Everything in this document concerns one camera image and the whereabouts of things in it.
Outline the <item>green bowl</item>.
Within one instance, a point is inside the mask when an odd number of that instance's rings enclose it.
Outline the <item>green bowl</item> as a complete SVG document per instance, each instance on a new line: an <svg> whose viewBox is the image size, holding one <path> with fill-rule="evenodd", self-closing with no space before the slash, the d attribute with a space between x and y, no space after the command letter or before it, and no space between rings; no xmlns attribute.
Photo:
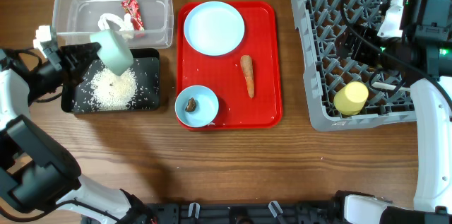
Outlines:
<svg viewBox="0 0 452 224"><path fill-rule="evenodd" d="M91 42L100 44L97 55L116 76L122 75L133 64L133 55L124 38L111 29L90 35Z"/></svg>

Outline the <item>red snack wrapper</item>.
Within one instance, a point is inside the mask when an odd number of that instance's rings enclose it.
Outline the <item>red snack wrapper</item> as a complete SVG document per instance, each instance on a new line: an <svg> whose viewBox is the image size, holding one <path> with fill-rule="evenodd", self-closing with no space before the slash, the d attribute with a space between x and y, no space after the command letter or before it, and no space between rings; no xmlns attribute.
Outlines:
<svg viewBox="0 0 452 224"><path fill-rule="evenodd" d="M120 31L124 31L122 37L125 40L144 37L145 28L137 0L124 0L121 2L121 7L125 10L120 29Z"/></svg>

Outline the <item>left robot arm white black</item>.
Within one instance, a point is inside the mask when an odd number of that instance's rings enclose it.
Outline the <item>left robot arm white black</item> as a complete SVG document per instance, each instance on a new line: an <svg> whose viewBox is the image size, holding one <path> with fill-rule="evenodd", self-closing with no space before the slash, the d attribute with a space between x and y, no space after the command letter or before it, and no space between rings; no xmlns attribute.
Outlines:
<svg viewBox="0 0 452 224"><path fill-rule="evenodd" d="M83 222L157 223L148 205L123 189L110 189L84 176L76 159L30 118L29 107L59 86L75 87L89 65L99 59L99 43L45 47L47 61L29 70L21 59L29 50L1 50L1 198L24 223L39 210L44 217L73 211Z"/></svg>

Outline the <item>white tissue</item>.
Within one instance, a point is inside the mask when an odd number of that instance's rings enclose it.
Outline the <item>white tissue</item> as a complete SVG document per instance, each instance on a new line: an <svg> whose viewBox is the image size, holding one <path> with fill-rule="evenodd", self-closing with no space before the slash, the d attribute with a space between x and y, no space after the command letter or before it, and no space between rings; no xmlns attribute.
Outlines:
<svg viewBox="0 0 452 224"><path fill-rule="evenodd" d="M100 30L109 30L111 25L115 25L119 28L119 32L122 32L121 36L125 40L131 40L134 38L134 27L131 22L131 15L126 13L123 18L112 14L103 13L100 16L97 26Z"/></svg>

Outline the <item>yellow cup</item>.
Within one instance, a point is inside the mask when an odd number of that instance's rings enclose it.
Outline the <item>yellow cup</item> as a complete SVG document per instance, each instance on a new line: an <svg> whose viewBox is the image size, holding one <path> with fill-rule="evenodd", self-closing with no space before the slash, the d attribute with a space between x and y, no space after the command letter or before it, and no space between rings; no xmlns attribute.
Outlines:
<svg viewBox="0 0 452 224"><path fill-rule="evenodd" d="M352 116L361 112L368 97L368 87L362 82L354 81L335 94L333 104L339 113Z"/></svg>

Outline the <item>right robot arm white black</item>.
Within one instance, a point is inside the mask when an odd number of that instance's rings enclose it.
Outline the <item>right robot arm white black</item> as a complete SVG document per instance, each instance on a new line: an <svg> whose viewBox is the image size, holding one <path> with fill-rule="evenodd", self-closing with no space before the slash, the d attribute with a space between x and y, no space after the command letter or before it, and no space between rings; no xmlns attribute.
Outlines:
<svg viewBox="0 0 452 224"><path fill-rule="evenodd" d="M336 218L347 223L451 222L451 43L404 37L380 40L352 26L337 41L341 55L405 74L417 118L418 175L413 207L338 192Z"/></svg>

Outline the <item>white plastic spoon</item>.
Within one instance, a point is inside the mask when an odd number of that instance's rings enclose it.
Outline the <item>white plastic spoon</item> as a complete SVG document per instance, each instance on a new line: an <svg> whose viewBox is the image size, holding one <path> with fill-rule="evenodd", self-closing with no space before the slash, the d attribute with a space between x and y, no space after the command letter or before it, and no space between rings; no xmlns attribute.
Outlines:
<svg viewBox="0 0 452 224"><path fill-rule="evenodd" d="M395 86L395 85L390 85L390 84L381 83L381 82L374 82L374 83L372 83L372 86L377 89L380 89L380 90L389 90L389 91L397 90L397 91L410 92L409 88L406 88L406 87L397 88L397 86Z"/></svg>

